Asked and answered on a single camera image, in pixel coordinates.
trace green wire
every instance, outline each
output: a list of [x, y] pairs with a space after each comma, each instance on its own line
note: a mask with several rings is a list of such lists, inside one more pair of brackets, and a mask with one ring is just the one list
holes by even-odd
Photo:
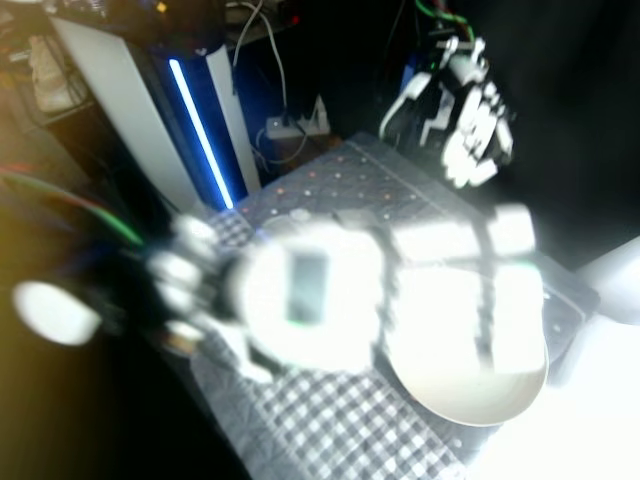
[[29, 185], [35, 189], [60, 195], [63, 198], [71, 200], [74, 204], [81, 206], [89, 212], [93, 213], [96, 217], [100, 218], [107, 226], [120, 233], [120, 235], [122, 235], [134, 245], [144, 245], [144, 241], [142, 240], [142, 238], [140, 238], [140, 236], [131, 227], [129, 227], [118, 217], [99, 205], [95, 205], [82, 197], [74, 195], [71, 192], [67, 192], [66, 190], [56, 185], [52, 185], [48, 182], [31, 177], [29, 175], [25, 175], [23, 173], [0, 169], [0, 177], [11, 178], [25, 185]]
[[471, 25], [469, 25], [469, 21], [466, 18], [461, 17], [460, 15], [453, 15], [451, 13], [441, 12], [440, 10], [436, 10], [434, 12], [430, 10], [428, 7], [426, 7], [420, 0], [416, 0], [416, 7], [418, 8], [418, 10], [420, 10], [422, 13], [424, 13], [428, 17], [441, 18], [443, 20], [449, 20], [450, 22], [456, 22], [464, 25], [465, 28], [467, 29], [467, 32], [469, 33], [469, 40], [472, 42], [475, 40], [476, 37], [473, 33], [473, 28], [471, 28]]

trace blue led light strip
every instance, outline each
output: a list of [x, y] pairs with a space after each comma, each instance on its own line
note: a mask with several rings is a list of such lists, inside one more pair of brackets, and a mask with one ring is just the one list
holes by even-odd
[[173, 76], [176, 79], [178, 88], [180, 89], [182, 101], [187, 107], [189, 117], [191, 117], [191, 123], [193, 123], [193, 127], [196, 129], [196, 133], [198, 134], [198, 139], [200, 140], [202, 150], [204, 150], [204, 154], [207, 157], [207, 161], [209, 162], [209, 167], [211, 167], [213, 176], [216, 179], [216, 183], [218, 184], [218, 188], [220, 189], [220, 193], [222, 194], [222, 198], [224, 199], [224, 204], [227, 206], [227, 208], [233, 208], [233, 200], [231, 200], [231, 195], [229, 195], [229, 190], [227, 190], [227, 184], [222, 177], [222, 172], [220, 172], [220, 167], [218, 166], [216, 157], [213, 155], [211, 144], [209, 143], [209, 139], [207, 139], [207, 134], [204, 131], [202, 122], [200, 121], [200, 115], [198, 115], [198, 110], [196, 110], [196, 105], [193, 103], [191, 92], [189, 91], [187, 82], [184, 79], [184, 75], [182, 74], [180, 63], [177, 60], [169, 60], [169, 66], [171, 67]]

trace checkered cloth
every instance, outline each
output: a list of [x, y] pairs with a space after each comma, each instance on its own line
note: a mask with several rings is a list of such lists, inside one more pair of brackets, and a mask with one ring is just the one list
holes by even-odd
[[[225, 247], [241, 247], [253, 235], [234, 210], [209, 223]], [[235, 364], [221, 338], [210, 338], [209, 345], [216, 364]], [[465, 478], [463, 464], [376, 371], [354, 375], [289, 370], [267, 385], [240, 375], [237, 381], [273, 441], [306, 478]]]

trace table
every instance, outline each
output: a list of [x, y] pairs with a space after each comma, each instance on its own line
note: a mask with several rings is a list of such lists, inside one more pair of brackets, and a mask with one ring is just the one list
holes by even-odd
[[[224, 244], [247, 243], [267, 219], [304, 208], [312, 213], [368, 209], [391, 225], [480, 212], [367, 134], [245, 199], [211, 224]], [[591, 316], [598, 297], [553, 260], [535, 254], [546, 292], [544, 330], [558, 360]], [[415, 402], [385, 358], [363, 375], [290, 370], [256, 385], [233, 369], [215, 335], [192, 359], [209, 407], [256, 479], [464, 478], [466, 465], [497, 429], [464, 427]]]

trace gray tablecloth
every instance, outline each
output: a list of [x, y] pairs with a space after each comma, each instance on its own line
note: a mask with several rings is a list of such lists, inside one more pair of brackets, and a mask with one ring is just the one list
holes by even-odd
[[[386, 145], [358, 134], [211, 223], [227, 246], [237, 248], [266, 220], [296, 208], [368, 209], [392, 226], [481, 218]], [[544, 325], [553, 362], [595, 310], [598, 297], [552, 260], [538, 254], [535, 262], [548, 297]], [[192, 370], [256, 479], [464, 478], [465, 464], [495, 430], [464, 427], [428, 411], [383, 357], [365, 375], [291, 370], [266, 386], [238, 376], [233, 363], [212, 335], [194, 356]]]

